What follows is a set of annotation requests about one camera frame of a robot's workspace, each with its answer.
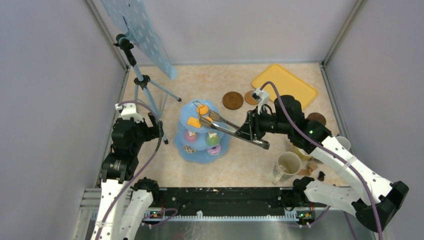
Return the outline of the light brown round coaster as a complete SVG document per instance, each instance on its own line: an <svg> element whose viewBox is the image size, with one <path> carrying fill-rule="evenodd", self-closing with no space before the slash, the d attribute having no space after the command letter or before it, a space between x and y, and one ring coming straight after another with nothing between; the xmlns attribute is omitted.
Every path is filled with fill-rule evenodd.
<svg viewBox="0 0 424 240"><path fill-rule="evenodd" d="M252 94L254 93L253 90L249 90L244 94L244 100L247 104L252 105L252 106L256 106L258 105L258 102L256 101L256 99L252 96Z"/></svg>

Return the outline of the dark brown round coaster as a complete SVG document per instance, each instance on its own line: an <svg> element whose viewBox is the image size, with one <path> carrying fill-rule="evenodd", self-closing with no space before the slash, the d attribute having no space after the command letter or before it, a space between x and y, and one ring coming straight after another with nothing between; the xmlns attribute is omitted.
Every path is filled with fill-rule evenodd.
<svg viewBox="0 0 424 240"><path fill-rule="evenodd" d="M229 91L223 95L222 104L229 110L237 110L243 106L244 98L239 92Z"/></svg>

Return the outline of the white sprinkled donut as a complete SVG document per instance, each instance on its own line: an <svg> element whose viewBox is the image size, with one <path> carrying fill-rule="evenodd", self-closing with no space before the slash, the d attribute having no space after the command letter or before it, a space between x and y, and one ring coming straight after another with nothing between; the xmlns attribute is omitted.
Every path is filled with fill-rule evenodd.
<svg viewBox="0 0 424 240"><path fill-rule="evenodd" d="M194 154L196 152L196 150L188 145L183 145L183 150L187 153L187 154Z"/></svg>

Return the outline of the square orange biscuit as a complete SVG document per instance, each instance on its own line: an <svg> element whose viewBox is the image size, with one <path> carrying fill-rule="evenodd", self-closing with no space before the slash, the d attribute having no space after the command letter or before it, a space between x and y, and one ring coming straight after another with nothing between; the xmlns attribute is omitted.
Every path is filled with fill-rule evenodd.
<svg viewBox="0 0 424 240"><path fill-rule="evenodd" d="M191 126L193 128L200 129L202 127L200 119L198 117L190 116L186 123L188 126Z"/></svg>

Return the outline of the metal serving tongs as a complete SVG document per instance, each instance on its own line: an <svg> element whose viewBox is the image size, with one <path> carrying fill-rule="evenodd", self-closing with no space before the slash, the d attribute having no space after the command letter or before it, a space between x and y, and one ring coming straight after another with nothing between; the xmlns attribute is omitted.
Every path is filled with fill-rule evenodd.
<svg viewBox="0 0 424 240"><path fill-rule="evenodd" d="M238 126L235 123L225 119L216 111L211 110L207 117L212 118L213 122L208 121L204 118L204 116L200 116L199 121L202 127L220 131L231 137L248 142L265 150L270 148L270 143L266 140L262 140L261 135L258 134L254 128L252 118L249 116L242 124L242 126Z"/></svg>

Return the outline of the beige ceramic mug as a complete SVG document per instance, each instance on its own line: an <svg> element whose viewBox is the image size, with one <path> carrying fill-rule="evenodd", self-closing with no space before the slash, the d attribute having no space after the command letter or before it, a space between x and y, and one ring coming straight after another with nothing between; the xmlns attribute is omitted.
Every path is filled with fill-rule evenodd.
<svg viewBox="0 0 424 240"><path fill-rule="evenodd" d="M302 160L294 152L282 153L273 168L272 184L288 181L300 172L302 166Z"/></svg>

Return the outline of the green cupcake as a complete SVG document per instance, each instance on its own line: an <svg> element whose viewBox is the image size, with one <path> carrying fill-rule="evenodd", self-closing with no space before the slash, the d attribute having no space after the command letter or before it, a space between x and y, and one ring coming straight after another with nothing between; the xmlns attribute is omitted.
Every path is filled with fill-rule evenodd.
<svg viewBox="0 0 424 240"><path fill-rule="evenodd" d="M219 137L217 132L210 131L210 132L207 133L206 143L207 143L208 146L216 146L216 145L219 144L220 139L221 138Z"/></svg>

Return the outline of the yellow ceramic mug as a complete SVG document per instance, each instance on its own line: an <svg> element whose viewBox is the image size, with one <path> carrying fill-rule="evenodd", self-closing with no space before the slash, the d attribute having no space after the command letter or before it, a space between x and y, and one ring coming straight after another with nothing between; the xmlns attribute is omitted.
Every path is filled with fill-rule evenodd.
<svg viewBox="0 0 424 240"><path fill-rule="evenodd" d="M293 152L302 160L302 161L308 161L312 158L310 154L305 152L303 149L294 147Z"/></svg>

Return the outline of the pink frosted donut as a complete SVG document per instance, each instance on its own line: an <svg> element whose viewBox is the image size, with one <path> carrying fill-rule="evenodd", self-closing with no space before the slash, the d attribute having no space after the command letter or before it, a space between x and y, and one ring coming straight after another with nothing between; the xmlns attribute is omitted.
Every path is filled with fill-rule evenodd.
<svg viewBox="0 0 424 240"><path fill-rule="evenodd" d="M221 151L222 147L220 144L217 144L216 146L207 149L207 153L211 156L219 155Z"/></svg>

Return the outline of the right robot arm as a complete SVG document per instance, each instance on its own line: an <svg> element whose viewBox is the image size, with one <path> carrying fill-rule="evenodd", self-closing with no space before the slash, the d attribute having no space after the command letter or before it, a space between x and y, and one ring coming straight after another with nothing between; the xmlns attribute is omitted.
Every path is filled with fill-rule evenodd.
<svg viewBox="0 0 424 240"><path fill-rule="evenodd" d="M263 149L270 147L267 133L286 135L297 148L321 161L348 183L347 188L319 183L309 177L296 180L293 200L299 206L324 204L353 216L373 232L383 231L401 208L409 187L390 181L361 162L318 121L305 118L301 103L292 95L274 100L269 111L269 94L261 88L252 93L258 106L247 112L244 124L235 132L238 139Z"/></svg>

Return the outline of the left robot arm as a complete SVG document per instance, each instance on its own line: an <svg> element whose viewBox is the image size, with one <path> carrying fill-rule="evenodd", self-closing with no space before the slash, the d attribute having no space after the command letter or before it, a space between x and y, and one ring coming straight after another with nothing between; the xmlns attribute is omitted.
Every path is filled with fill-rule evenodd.
<svg viewBox="0 0 424 240"><path fill-rule="evenodd" d="M141 179L125 206L131 185L149 165L161 146L163 123L145 103L128 100L115 105L120 117L112 126L112 144L102 162L100 204L92 240L132 240L149 207L160 202L156 181ZM140 170L136 170L138 154L145 142L157 140L152 155Z"/></svg>

